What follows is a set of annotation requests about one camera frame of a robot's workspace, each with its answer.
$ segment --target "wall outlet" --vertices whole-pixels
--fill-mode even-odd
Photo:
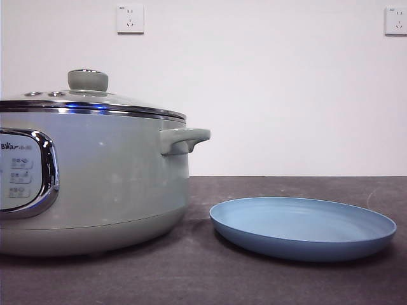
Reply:
[[[407,35],[407,8],[386,9],[386,35]]]
[[[117,7],[117,33],[144,33],[144,7],[142,4]]]

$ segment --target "pot base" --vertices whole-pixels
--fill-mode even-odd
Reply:
[[[30,257],[92,254],[155,238],[181,220],[186,207],[145,219],[69,229],[1,229],[0,253]]]

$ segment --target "button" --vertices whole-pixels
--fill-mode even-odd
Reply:
[[[11,187],[8,193],[10,198],[28,198],[31,190],[28,187]]]
[[[49,97],[61,97],[63,95],[65,95],[65,93],[61,91],[48,92]]]
[[[33,97],[35,95],[40,95],[40,94],[43,94],[43,93],[39,92],[39,91],[31,91],[31,92],[26,93],[25,96],[26,97]]]
[[[11,159],[11,169],[13,170],[29,170],[32,168],[33,161],[29,158],[13,158]]]
[[[26,172],[12,172],[10,173],[10,183],[31,183],[31,175]]]

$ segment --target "table surface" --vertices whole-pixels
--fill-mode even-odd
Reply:
[[[217,234],[209,208],[243,197],[339,201],[397,223],[385,250],[341,263],[293,262]],[[0,304],[407,304],[407,177],[192,177],[171,232],[98,257],[0,255]]]

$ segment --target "metal band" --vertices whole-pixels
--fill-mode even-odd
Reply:
[[[16,208],[0,210],[0,219],[28,218],[44,212],[57,199],[59,173],[53,142],[45,134],[36,130],[1,128],[0,133],[23,135],[36,141],[41,151],[42,185],[34,200]]]
[[[4,112],[47,112],[47,113],[77,113],[77,114],[94,114],[103,116],[131,116],[136,118],[165,119],[185,123],[185,119],[173,118],[171,116],[161,116],[158,114],[127,112],[127,111],[110,111],[110,110],[91,110],[91,109],[69,109],[69,108],[1,108],[0,114]]]
[[[13,112],[48,112],[42,109],[67,109],[69,110],[67,113],[113,114],[116,116],[138,117],[141,116],[140,114],[143,114],[141,116],[143,118],[177,119],[176,121],[181,120],[183,122],[186,120],[184,114],[164,109],[98,102],[73,102],[70,100],[2,100],[0,102],[0,112],[11,112],[10,109],[13,109]]]

